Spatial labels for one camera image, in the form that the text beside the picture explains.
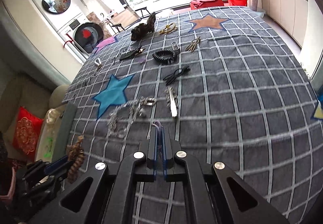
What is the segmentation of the grey plaid bedspread with stars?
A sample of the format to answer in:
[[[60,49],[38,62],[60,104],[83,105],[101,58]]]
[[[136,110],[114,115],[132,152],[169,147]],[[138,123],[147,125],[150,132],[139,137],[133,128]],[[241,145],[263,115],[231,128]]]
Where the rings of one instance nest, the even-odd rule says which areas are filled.
[[[167,24],[177,31],[159,34]],[[194,10],[159,18],[157,32],[133,43],[129,31],[93,53],[65,102],[77,106],[69,136],[84,136],[81,172],[121,161],[165,133],[201,162],[221,161],[300,223],[322,190],[322,122],[306,73],[278,34],[246,7]],[[185,51],[200,37],[193,52]],[[141,46],[137,58],[122,53]],[[177,95],[173,118],[166,89]],[[142,97],[157,100],[141,104]]]

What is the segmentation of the white open storage box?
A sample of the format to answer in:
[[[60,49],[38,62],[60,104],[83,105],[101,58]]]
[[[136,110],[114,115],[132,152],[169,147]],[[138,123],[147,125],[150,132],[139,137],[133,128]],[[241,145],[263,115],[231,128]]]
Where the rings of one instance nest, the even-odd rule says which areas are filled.
[[[54,125],[47,125],[44,119],[41,135],[36,148],[36,161],[42,160],[44,162],[55,162],[66,155],[66,146],[68,145],[68,139],[77,111],[77,106],[72,103],[68,103],[61,105],[56,109],[61,111],[62,115],[56,120]],[[51,160],[43,157],[45,140],[47,137],[53,137],[54,139],[54,151]]]

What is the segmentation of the silver crystal hair barrette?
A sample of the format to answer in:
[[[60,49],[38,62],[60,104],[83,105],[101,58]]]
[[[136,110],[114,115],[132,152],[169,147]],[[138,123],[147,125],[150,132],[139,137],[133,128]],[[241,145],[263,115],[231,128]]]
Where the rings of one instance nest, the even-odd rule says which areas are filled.
[[[170,108],[170,113],[173,118],[176,118],[178,115],[177,110],[177,95],[175,94],[175,90],[173,87],[168,87],[166,89],[166,101],[168,107]]]

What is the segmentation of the purple elastic hair band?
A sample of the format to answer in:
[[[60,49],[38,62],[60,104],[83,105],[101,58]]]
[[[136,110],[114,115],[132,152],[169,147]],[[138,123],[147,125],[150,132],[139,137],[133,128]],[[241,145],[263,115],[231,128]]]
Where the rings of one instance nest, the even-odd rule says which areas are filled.
[[[163,126],[159,120],[155,120],[152,124],[153,127],[155,127],[155,138],[157,143],[157,153],[160,159],[163,157]]]

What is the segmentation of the black flat hair clip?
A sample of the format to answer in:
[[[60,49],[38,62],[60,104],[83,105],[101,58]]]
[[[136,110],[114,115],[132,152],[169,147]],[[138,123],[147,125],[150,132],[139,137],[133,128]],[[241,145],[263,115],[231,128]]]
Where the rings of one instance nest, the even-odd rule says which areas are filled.
[[[123,61],[123,60],[127,60],[127,59],[130,59],[130,58],[134,58],[134,57],[137,57],[138,55],[140,55],[141,53],[143,53],[145,50],[145,48],[139,46],[127,53],[123,53],[121,54],[119,60],[120,61]]]

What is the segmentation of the silver buckle clasp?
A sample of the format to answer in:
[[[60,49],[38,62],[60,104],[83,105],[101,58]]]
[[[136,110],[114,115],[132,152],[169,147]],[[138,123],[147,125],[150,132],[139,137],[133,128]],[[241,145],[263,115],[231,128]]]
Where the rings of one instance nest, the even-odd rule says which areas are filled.
[[[157,100],[153,97],[142,97],[141,104],[146,106],[154,106]]]

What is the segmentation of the white washing machine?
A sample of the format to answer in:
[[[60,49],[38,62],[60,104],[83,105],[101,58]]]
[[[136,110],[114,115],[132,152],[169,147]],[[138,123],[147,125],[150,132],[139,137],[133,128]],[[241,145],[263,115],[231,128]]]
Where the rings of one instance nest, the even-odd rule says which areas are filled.
[[[79,57],[74,48],[68,43],[65,35],[68,33],[87,53],[88,55],[102,41],[103,31],[99,25],[90,22],[81,10],[80,0],[31,0],[54,30],[54,34],[62,40],[63,48],[68,50],[81,64],[86,59]]]

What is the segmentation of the green plastic bangle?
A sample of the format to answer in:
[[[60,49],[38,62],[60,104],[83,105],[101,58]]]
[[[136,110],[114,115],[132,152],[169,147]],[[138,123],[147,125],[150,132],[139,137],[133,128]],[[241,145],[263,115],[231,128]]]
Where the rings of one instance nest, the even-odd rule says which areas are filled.
[[[47,137],[45,140],[43,157],[51,160],[53,151],[54,151],[54,139],[53,137]]]

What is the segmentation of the black folding chair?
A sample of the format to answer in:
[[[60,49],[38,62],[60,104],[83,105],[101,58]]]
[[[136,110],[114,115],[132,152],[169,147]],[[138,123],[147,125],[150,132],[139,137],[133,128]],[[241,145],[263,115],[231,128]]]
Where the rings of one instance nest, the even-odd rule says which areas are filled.
[[[151,13],[147,7],[133,10],[130,7],[125,8],[120,13],[111,13],[105,19],[105,23],[114,31],[122,32],[130,28],[132,25],[139,23],[142,19],[149,17]]]

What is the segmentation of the red embroidered cushion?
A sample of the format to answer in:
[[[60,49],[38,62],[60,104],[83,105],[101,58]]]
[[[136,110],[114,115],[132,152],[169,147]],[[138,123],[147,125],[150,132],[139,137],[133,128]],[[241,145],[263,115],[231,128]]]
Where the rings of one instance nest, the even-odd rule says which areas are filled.
[[[19,107],[13,138],[13,147],[22,152],[29,161],[35,162],[36,148],[41,133],[43,119]]]

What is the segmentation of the bronze tassel earrings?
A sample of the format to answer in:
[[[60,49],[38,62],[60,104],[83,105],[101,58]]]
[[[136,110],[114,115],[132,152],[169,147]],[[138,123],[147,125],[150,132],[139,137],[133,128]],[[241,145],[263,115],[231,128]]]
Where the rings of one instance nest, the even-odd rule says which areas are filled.
[[[192,40],[190,44],[185,48],[185,51],[193,52],[200,43],[200,37]]]

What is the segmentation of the dark fluffy scrunchie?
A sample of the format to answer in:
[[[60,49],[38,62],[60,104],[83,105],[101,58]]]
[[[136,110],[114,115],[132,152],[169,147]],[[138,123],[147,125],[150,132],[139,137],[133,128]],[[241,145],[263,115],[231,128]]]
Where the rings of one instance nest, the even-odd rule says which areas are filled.
[[[141,23],[138,26],[134,27],[131,31],[131,41],[140,41],[146,34],[149,32],[154,32],[154,24],[156,21],[156,13],[153,12],[148,20],[147,23]]]

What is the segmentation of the red patterned fabric pile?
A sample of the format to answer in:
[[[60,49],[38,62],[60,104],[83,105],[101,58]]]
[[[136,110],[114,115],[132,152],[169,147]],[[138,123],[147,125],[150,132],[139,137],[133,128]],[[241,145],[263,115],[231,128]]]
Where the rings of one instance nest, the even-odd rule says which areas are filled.
[[[12,184],[13,173],[15,172],[12,167],[9,166],[7,162],[8,153],[5,147],[5,143],[1,134],[1,196],[6,196],[9,194],[9,190]],[[1,223],[22,223],[21,221],[13,215],[9,210],[8,200],[6,198],[1,198]]]

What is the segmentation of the white dotted fabric scrunchie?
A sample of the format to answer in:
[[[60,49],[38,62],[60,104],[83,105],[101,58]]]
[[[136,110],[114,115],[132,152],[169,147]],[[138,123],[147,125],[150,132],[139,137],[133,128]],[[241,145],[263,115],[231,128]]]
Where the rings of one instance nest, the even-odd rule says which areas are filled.
[[[49,109],[46,116],[45,116],[45,122],[47,125],[54,125],[56,123],[56,120],[60,118],[62,115],[62,112],[57,109]]]

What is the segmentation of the red plastic bin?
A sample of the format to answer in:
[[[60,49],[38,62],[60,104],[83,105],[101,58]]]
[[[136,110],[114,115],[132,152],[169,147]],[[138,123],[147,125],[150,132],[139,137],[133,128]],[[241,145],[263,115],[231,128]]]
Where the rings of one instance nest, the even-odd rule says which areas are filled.
[[[228,0],[230,6],[244,6],[247,7],[248,0]]]

